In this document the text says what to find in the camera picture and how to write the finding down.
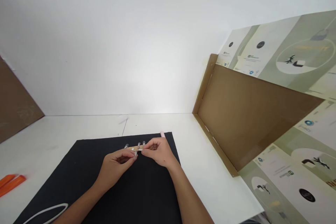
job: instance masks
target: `cardboard panel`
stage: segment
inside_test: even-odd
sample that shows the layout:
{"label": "cardboard panel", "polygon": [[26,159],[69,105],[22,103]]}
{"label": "cardboard panel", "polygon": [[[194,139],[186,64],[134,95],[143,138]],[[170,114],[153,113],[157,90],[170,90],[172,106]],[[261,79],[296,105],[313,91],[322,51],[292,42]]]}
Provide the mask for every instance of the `cardboard panel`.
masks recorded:
{"label": "cardboard panel", "polygon": [[216,65],[197,114],[239,171],[321,102]]}
{"label": "cardboard panel", "polygon": [[205,72],[204,72],[203,80],[202,80],[201,86],[200,86],[199,91],[198,91],[198,95],[197,95],[197,98],[196,98],[194,109],[192,110],[193,114],[197,114],[197,112],[198,112],[198,109],[199,109],[199,107],[201,105],[201,102],[202,102],[203,95],[205,93],[205,90],[207,89],[207,86],[208,86],[208,83],[209,83],[209,80],[210,80],[210,77],[211,77],[211,74],[212,74],[212,70],[215,67],[217,58],[218,58],[218,54],[211,54],[210,55],[208,64],[207,64]]}
{"label": "cardboard panel", "polygon": [[0,57],[0,143],[44,114]]}
{"label": "cardboard panel", "polygon": [[204,131],[206,137],[209,139],[210,143],[214,147],[215,151],[225,164],[227,170],[231,174],[232,177],[237,177],[239,176],[236,168],[233,166],[227,155],[224,153],[224,151],[221,149],[221,147],[218,145],[216,140],[213,138],[213,136],[210,134],[210,132],[207,130],[206,126],[204,125],[203,121],[200,119],[200,117],[197,114],[194,114],[194,117],[196,118],[197,122],[201,126],[202,130]]}

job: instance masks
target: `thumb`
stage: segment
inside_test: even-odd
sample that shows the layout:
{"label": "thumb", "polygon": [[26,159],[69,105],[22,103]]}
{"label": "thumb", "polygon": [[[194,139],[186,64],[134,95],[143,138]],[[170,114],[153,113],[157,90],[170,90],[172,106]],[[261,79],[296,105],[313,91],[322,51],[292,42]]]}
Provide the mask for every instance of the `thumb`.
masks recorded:
{"label": "thumb", "polygon": [[143,149],[141,151],[141,154],[148,157],[148,158],[150,157],[150,158],[154,159],[155,150]]}

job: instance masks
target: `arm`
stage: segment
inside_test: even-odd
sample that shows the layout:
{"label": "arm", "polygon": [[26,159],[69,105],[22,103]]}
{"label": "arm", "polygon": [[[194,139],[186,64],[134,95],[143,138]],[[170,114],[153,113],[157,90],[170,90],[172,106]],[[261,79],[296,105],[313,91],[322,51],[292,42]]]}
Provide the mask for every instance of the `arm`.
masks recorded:
{"label": "arm", "polygon": [[165,138],[153,138],[144,146],[141,153],[168,169],[184,224],[214,223]]}
{"label": "arm", "polygon": [[93,186],[55,220],[54,224],[80,224],[98,200],[115,185],[136,158],[134,152],[127,149],[107,154]]}

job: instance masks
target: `forearm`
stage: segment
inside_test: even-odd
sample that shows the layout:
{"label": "forearm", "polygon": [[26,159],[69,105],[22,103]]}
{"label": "forearm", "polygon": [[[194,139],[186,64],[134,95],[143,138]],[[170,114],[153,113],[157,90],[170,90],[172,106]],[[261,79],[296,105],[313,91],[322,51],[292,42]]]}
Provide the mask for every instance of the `forearm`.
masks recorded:
{"label": "forearm", "polygon": [[168,168],[173,180],[183,224],[213,223],[179,163]]}
{"label": "forearm", "polygon": [[99,190],[99,188],[93,185],[76,200],[69,209],[56,219],[54,224],[80,224],[104,193],[104,191]]}

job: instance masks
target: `hand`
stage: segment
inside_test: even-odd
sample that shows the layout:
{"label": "hand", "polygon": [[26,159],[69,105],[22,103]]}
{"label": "hand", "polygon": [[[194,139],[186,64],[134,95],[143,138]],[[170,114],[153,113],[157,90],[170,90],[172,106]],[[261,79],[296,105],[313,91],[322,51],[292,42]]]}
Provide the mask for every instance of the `hand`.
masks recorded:
{"label": "hand", "polygon": [[141,154],[154,159],[156,163],[167,168],[178,164],[166,138],[152,138],[142,148]]}
{"label": "hand", "polygon": [[107,154],[101,165],[101,169],[97,180],[92,187],[107,192],[120,179],[122,174],[131,167],[138,156],[134,156],[134,152],[127,149],[117,150],[116,152]]}

